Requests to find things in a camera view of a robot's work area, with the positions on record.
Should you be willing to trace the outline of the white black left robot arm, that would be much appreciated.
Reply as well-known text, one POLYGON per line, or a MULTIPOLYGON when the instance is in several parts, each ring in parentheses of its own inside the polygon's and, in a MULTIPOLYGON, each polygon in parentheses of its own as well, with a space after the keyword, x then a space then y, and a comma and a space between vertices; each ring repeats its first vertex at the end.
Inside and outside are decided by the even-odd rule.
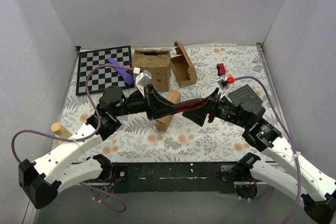
POLYGON ((151 84, 128 97, 120 87, 109 86, 99 99, 97 110, 67 142, 32 162, 26 159, 19 164, 19 185, 36 209, 46 207, 61 191, 80 182, 114 179, 113 165, 102 154, 80 164, 74 162, 121 126, 119 116, 146 112, 151 120, 178 112, 177 103, 158 94, 151 84))

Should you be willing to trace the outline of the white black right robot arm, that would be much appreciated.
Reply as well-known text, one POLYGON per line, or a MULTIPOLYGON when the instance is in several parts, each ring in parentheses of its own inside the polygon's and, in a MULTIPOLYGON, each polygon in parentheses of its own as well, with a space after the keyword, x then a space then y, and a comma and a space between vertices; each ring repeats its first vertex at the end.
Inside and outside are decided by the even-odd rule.
POLYGON ((269 166, 253 153, 246 154, 228 174, 242 180, 262 180, 288 196, 300 197, 305 213, 316 223, 331 223, 335 217, 335 179, 324 174, 299 153, 272 124, 263 119, 265 108, 256 97, 242 97, 234 106, 216 91, 192 103, 183 116, 199 126, 219 118, 244 129, 245 141, 273 159, 284 171, 269 166))

